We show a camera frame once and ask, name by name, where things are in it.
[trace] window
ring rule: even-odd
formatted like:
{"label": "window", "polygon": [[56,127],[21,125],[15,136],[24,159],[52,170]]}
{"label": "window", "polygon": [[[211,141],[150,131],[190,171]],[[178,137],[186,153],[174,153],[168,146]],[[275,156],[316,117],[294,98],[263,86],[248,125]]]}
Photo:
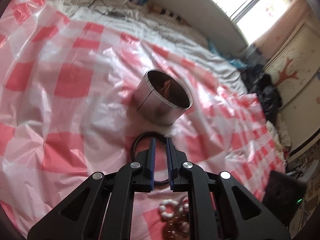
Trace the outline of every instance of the window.
{"label": "window", "polygon": [[213,0],[238,25],[249,44],[267,31],[292,0]]}

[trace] checkered tablecloth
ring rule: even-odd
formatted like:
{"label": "checkered tablecloth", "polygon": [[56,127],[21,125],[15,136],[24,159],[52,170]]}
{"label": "checkered tablecloth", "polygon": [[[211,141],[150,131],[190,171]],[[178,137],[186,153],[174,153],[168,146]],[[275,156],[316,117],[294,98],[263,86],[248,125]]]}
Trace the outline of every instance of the checkered tablecloth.
{"label": "checkered tablecloth", "polygon": [[[172,136],[206,171],[230,171],[260,200],[270,170],[284,171],[255,95],[238,96],[209,70],[156,45],[71,21],[46,0],[12,0],[0,19],[0,59],[0,203],[24,236],[90,174],[118,171],[148,130]],[[193,97],[167,128],[132,106],[132,92],[154,67]],[[158,147],[156,179],[167,176],[165,158]],[[168,188],[136,194],[132,239],[161,239],[157,207],[181,196]]]}

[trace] white wall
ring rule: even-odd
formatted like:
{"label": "white wall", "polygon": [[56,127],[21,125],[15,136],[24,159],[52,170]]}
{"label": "white wall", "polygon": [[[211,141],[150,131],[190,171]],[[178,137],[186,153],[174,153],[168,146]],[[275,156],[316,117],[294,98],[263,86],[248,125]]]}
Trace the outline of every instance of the white wall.
{"label": "white wall", "polygon": [[247,42],[240,30],[212,0],[151,0],[184,18],[204,36],[210,38],[219,52],[239,53]]}

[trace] triangular cutout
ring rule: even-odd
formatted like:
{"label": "triangular cutout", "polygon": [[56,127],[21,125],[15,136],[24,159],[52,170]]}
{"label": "triangular cutout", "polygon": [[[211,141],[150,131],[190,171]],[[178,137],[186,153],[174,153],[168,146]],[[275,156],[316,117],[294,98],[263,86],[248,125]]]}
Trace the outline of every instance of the triangular cutout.
{"label": "triangular cutout", "polygon": [[261,214],[260,208],[258,208],[251,201],[251,199],[244,192],[242,192],[241,189],[239,189],[237,186],[233,186],[232,192],[235,195],[241,216],[244,220],[249,220]]}
{"label": "triangular cutout", "polygon": [[89,188],[86,188],[84,191],[82,191],[68,206],[61,211],[61,215],[72,221],[77,221],[81,214],[84,203],[87,200],[89,192]]}

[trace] white bed sheet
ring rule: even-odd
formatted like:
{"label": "white bed sheet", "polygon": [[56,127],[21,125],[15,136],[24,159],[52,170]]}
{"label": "white bed sheet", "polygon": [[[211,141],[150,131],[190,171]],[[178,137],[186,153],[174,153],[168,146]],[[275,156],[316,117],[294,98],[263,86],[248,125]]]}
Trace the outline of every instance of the white bed sheet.
{"label": "white bed sheet", "polygon": [[[88,5],[92,1],[48,0],[48,3],[73,20],[107,25],[172,50],[207,67],[217,75],[220,82],[238,94],[247,93],[239,71],[225,59],[211,53],[207,49],[207,39],[194,28],[182,25],[166,15],[148,13],[147,6],[138,6],[129,0],[97,0],[90,9]],[[103,15],[95,10],[103,13],[114,10],[123,14],[124,19]]]}

